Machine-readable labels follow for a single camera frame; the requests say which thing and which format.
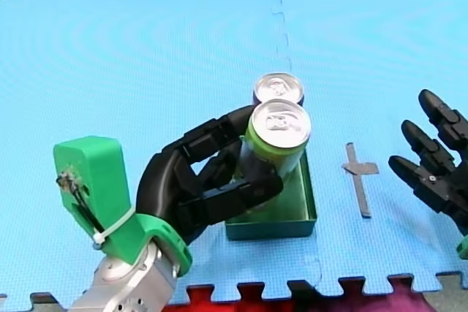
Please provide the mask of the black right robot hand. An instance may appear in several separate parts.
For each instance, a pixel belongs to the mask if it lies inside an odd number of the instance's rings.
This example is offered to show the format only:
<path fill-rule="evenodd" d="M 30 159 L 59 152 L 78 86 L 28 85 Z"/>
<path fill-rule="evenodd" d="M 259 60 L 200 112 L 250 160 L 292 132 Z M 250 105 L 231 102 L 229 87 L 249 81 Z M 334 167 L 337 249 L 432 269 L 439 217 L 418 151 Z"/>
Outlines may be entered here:
<path fill-rule="evenodd" d="M 428 89 L 418 101 L 429 122 L 437 128 L 438 139 L 431 138 L 409 120 L 401 132 L 418 164 L 391 156 L 388 164 L 413 194 L 436 213 L 444 213 L 467 234 L 467 119 Z"/>

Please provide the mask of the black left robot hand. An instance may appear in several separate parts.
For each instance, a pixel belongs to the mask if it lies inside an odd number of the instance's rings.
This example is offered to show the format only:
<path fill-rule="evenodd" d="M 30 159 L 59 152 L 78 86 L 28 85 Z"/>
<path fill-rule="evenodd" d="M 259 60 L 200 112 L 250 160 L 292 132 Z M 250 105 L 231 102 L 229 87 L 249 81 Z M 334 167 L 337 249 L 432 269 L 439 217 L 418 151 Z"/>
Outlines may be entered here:
<path fill-rule="evenodd" d="M 166 221 L 190 244 L 208 226 L 279 194 L 283 180 L 267 161 L 259 175 L 233 180 L 253 111 L 247 105 L 212 118 L 155 153 L 137 188 L 137 213 Z"/>

